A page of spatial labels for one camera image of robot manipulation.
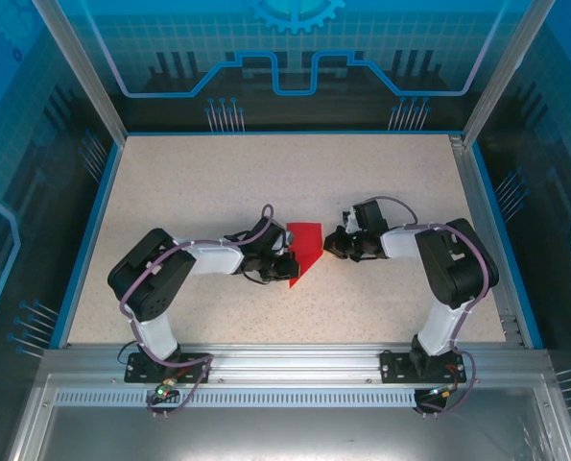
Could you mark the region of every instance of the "beige work surface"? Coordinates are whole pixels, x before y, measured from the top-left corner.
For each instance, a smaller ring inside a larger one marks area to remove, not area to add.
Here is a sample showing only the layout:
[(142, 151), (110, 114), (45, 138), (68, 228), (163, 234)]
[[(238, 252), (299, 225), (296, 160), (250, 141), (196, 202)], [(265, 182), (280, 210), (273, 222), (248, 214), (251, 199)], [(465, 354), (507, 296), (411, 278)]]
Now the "beige work surface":
[[(407, 202), (421, 223), (470, 219), (446, 135), (132, 136), (69, 341), (132, 339), (107, 275), (153, 228), (218, 238), (250, 229), (271, 203), (281, 224), (319, 222), (326, 236), (341, 224), (342, 211), (379, 194)], [(396, 205), (381, 206), (392, 226), (410, 220)], [(242, 276), (189, 278), (168, 314), (181, 343), (408, 342), (431, 300), (419, 261), (355, 264), (324, 253), (292, 289)], [(491, 294), (460, 338), (505, 340)]]

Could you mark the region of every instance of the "blue edge trim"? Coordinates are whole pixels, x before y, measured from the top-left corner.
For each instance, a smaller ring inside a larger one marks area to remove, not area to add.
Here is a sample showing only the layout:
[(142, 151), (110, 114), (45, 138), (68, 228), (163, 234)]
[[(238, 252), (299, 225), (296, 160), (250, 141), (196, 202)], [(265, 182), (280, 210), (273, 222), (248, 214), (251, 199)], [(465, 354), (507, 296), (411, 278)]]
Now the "blue edge trim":
[[(390, 134), (461, 134), (459, 131), (436, 131), (436, 132), (389, 132), (389, 131), (346, 131), (346, 132), (247, 132), (247, 133), (237, 133), (239, 134), (378, 134), (378, 133), (390, 133)], [(164, 132), (164, 133), (130, 133), (130, 135), (214, 135), (214, 133), (176, 133), (176, 132)], [(529, 331), (531, 337), (532, 346), (535, 349), (543, 349), (543, 342), (541, 340), (541, 335), (538, 331), (538, 327), (535, 321), (535, 315), (533, 314), (533, 309), (531, 308), (528, 295), (526, 294), (526, 289), (524, 288), (524, 281), (517, 267), (517, 262), (515, 261), (515, 254), (513, 253), (513, 248), (511, 241), (509, 240), (507, 234), (507, 228), (500, 214), (498, 203), (496, 202), (496, 197), (489, 180), (488, 170), (486, 164), (484, 163), (481, 151), (477, 142), (473, 144), (473, 155), (475, 161), (479, 167), (479, 172), (481, 175), (481, 180), (483, 187), (488, 195), (489, 205), (492, 212), (492, 217), (496, 222), (496, 227), (498, 229), (498, 234), (500, 237), (501, 244), (505, 249), (505, 255), (507, 256), (507, 263), (512, 272), (513, 283), (515, 285), (515, 291), (517, 297), (519, 298), (520, 305), (522, 307), (522, 313), (524, 315), (524, 320), (526, 321), (526, 328)], [(83, 242), (79, 249), (79, 255), (74, 264), (74, 269), (72, 271), (72, 276), (67, 286), (65, 292), (65, 297), (61, 305), (61, 311), (57, 324), (55, 325), (55, 331), (51, 338), (50, 347), (51, 349), (61, 348), (67, 341), (67, 336), (69, 330), (72, 326), (72, 320), (74, 319), (74, 314), (76, 312), (76, 307), (81, 295), (81, 291), (84, 284), (84, 279), (86, 277), (86, 272), (88, 270), (89, 261), (95, 249), (95, 243), (97, 241), (97, 236), (102, 226), (102, 220), (104, 219), (104, 214), (106, 212), (106, 206), (108, 198), (110, 196), (110, 191), (114, 184), (114, 178), (121, 161), (121, 155), (123, 153), (122, 149), (119, 149), (115, 144), (112, 146), (112, 151), (108, 158), (106, 165), (106, 170), (104, 172), (104, 181), (100, 184), (100, 187), (95, 198), (95, 204), (91, 210), (88, 223), (86, 225), (86, 231), (84, 232)]]
[(89, 219), (86, 223), (83, 241), (81, 242), (81, 247), (78, 251), (78, 257), (74, 263), (74, 269), (72, 270), (70, 281), (67, 284), (67, 289), (65, 290), (65, 296), (63, 297), (63, 303), (61, 304), (61, 311), (59, 312), (59, 317), (55, 324), (55, 330), (51, 336), (51, 349), (62, 348), (67, 342), (67, 336), (70, 332), (70, 328), (72, 327), (72, 321), (76, 314), (76, 307), (78, 306), (78, 301), (81, 296), (81, 292), (83, 291), (84, 279), (86, 278), (89, 262), (93, 255), (93, 250), (95, 249), (95, 242), (97, 241), (97, 236), (100, 233), (100, 227), (104, 220), (108, 198), (110, 197), (110, 191), (114, 185), (114, 178), (116, 177), (116, 172), (119, 168), (119, 162), (121, 161), (122, 154), (123, 149), (120, 149), (119, 146), (114, 143), (112, 145), (112, 149), (110, 149), (108, 162), (104, 169), (104, 175), (102, 176), (103, 179), (97, 189), (95, 202), (93, 203), (91, 214), (89, 215)]
[(489, 180), (488, 169), (486, 168), (486, 163), (481, 155), (481, 150), (477, 141), (473, 143), (473, 155), (475, 157), (475, 162), (479, 168), (479, 174), (481, 176), (481, 181), (488, 195), (489, 207), (492, 211), (492, 216), (494, 222), (496, 223), (496, 228), (498, 229), (498, 236), (500, 237), (500, 242), (505, 250), (505, 255), (507, 257), (507, 264), (512, 272), (513, 284), (515, 285), (515, 291), (517, 293), (517, 298), (519, 299), (520, 306), (522, 307), (522, 314), (524, 315), (524, 321), (526, 322), (526, 330), (531, 337), (531, 343), (535, 349), (543, 349), (543, 341), (541, 340), (541, 334), (538, 331), (538, 326), (536, 325), (535, 314), (533, 313), (533, 308), (531, 307), (530, 300), (526, 294), (526, 288), (524, 288), (524, 280), (519, 272), (519, 267), (517, 267), (517, 262), (515, 261), (515, 253), (513, 252), (512, 243), (509, 240), (509, 235), (507, 234), (507, 227), (505, 226), (505, 221), (500, 214), (500, 208), (498, 207), (498, 202), (496, 201), (496, 196), (494, 195), (494, 189)]

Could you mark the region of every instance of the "enclosure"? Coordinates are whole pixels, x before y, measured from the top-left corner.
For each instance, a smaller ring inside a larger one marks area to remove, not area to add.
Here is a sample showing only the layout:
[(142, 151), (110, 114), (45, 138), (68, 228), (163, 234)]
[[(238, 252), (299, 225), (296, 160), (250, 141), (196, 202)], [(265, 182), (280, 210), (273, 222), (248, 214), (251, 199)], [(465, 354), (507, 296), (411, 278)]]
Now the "enclosure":
[[(107, 277), (148, 231), (220, 238), (270, 203), (325, 238), (382, 195), (465, 218), (498, 267), (458, 411), (382, 382), (430, 311), (421, 261), (328, 253), (291, 287), (187, 279), (168, 314), (207, 382), (142, 411)], [(571, 459), (571, 0), (0, 2), (0, 459), (471, 452)]]

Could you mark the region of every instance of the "gear logo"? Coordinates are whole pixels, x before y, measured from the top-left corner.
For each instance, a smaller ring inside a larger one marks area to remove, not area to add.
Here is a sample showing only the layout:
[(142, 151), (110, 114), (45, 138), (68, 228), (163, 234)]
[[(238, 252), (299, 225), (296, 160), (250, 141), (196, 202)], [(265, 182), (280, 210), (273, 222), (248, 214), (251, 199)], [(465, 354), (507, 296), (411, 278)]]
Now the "gear logo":
[(250, 0), (255, 19), (263, 19), (266, 27), (276, 26), (282, 34), (300, 29), (310, 33), (313, 27), (323, 27), (323, 21), (336, 17), (336, 9), (345, 6), (344, 0)]
[(34, 23), (30, 0), (0, 0), (0, 32), (15, 49), (31, 36)]

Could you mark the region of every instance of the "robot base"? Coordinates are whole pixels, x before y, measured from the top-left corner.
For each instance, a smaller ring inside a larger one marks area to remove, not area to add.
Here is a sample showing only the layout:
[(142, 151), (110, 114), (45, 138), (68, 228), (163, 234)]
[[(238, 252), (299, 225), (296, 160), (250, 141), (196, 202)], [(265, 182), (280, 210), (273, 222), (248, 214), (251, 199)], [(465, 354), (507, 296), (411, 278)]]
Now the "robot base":
[(445, 368), (453, 365), (458, 370), (458, 383), (466, 382), (464, 362), (460, 355), (453, 352), (432, 357), (432, 368), (420, 376), (409, 352), (384, 351), (379, 355), (381, 366), (381, 382), (384, 384), (450, 384), (454, 376)]
[[(188, 362), (206, 357), (206, 353), (173, 353), (168, 357), (170, 362)], [(125, 371), (125, 382), (158, 384), (164, 379), (174, 377), (178, 384), (195, 384), (205, 364), (200, 363), (189, 368), (167, 368), (154, 363), (144, 352), (131, 353), (128, 358), (128, 366)], [(202, 379), (202, 383), (208, 382), (208, 375)]]

